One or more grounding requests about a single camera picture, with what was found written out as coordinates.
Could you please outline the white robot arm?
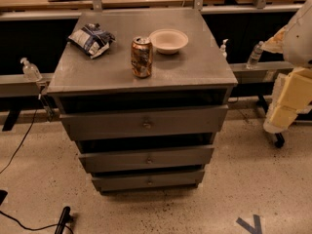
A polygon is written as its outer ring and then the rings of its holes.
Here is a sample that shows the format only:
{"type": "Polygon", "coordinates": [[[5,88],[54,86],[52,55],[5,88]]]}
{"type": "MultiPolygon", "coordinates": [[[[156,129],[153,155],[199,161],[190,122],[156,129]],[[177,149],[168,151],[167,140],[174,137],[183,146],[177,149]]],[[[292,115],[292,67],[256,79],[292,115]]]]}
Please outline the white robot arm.
{"type": "Polygon", "coordinates": [[[285,131],[312,102],[312,0],[306,0],[290,21],[262,49],[283,55],[293,66],[279,75],[263,129],[271,134],[285,131]]]}

